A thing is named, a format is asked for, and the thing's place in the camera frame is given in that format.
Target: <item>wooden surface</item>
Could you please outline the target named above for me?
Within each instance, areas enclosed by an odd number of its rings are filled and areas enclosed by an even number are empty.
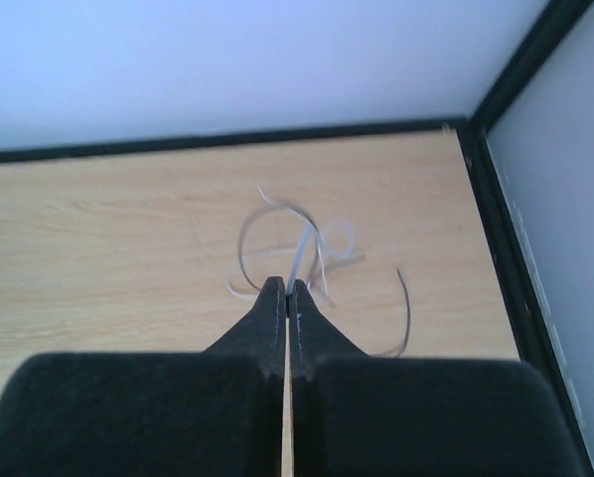
[[[0,166],[0,390],[42,351],[217,339],[250,306],[224,282],[257,185],[354,226],[367,259],[331,273],[337,307],[320,306],[366,351],[402,336],[398,266],[407,355],[517,356],[456,135],[399,134]],[[301,227],[271,214],[246,248],[294,245]],[[290,261],[251,272],[286,279]]]

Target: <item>black trim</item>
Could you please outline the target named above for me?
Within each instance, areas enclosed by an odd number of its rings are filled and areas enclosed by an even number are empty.
[[[183,136],[140,141],[58,146],[43,149],[11,150],[0,151],[0,164],[111,154],[173,151],[200,147],[238,146],[242,144],[329,139],[335,137],[394,134],[398,132],[433,131],[445,127],[456,129],[466,124],[466,122],[467,119],[462,116],[446,116],[431,119],[379,122],[372,124],[336,125],[303,129],[278,129],[274,131],[240,132],[236,134],[215,136]]]
[[[548,2],[478,106],[471,120],[474,130],[492,130],[592,3],[593,0]]]
[[[458,129],[458,137],[520,358],[539,370],[552,385],[586,475],[594,476],[586,444],[544,325],[486,137],[482,133],[475,133],[469,126]]]

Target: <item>light wood grain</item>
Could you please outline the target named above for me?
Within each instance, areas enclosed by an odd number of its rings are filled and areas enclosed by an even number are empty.
[[[319,225],[354,225],[366,261],[332,273],[331,321],[366,351],[515,358],[458,140],[398,134],[0,166],[0,390],[49,350],[202,350],[250,303],[224,287],[256,186]],[[295,244],[289,214],[248,249]],[[287,278],[287,260],[253,270]]]

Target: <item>wire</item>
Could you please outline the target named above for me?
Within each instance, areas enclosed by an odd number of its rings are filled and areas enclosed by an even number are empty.
[[[334,270],[353,265],[366,259],[366,256],[363,254],[355,254],[355,232],[352,225],[345,221],[335,220],[319,230],[310,214],[297,204],[285,200],[279,201],[271,199],[259,186],[257,186],[257,190],[259,191],[259,194],[266,205],[253,211],[244,220],[241,229],[239,230],[239,237],[237,239],[237,260],[228,270],[226,275],[226,289],[238,298],[255,300],[257,297],[257,292],[260,291],[261,288],[255,284],[248,275],[248,272],[246,271],[246,263],[252,259],[262,258],[265,256],[294,254],[295,257],[293,259],[293,265],[291,267],[288,282],[286,284],[286,294],[290,295],[294,287],[295,279],[297,278],[297,273],[299,272],[304,251],[310,239],[314,238],[316,253],[308,270],[306,286],[311,292],[320,295],[331,306],[334,307],[335,303],[330,298],[328,292],[327,274]],[[250,227],[261,217],[275,211],[290,212],[305,222],[304,229],[299,238],[297,246],[271,247],[252,253],[244,253],[244,242]],[[344,250],[332,248],[327,244],[326,241],[327,235],[330,233],[330,231],[333,228],[338,227],[343,227],[348,237],[348,246]],[[233,275],[238,268],[253,291],[239,290],[232,284]],[[403,295],[405,298],[405,330],[401,342],[396,347],[384,353],[378,354],[377,356],[399,357],[405,352],[409,343],[411,330],[411,304],[409,300],[409,292],[407,290],[407,284],[403,279],[403,275],[398,268],[396,269],[396,276],[398,277],[398,281],[400,282],[401,288],[403,289]],[[321,280],[323,288],[319,285],[319,280]]]

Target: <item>light gray wall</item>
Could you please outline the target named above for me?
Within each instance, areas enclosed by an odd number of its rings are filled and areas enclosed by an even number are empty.
[[[594,5],[489,144],[594,462]]]
[[[0,0],[0,149],[469,114],[546,0]]]

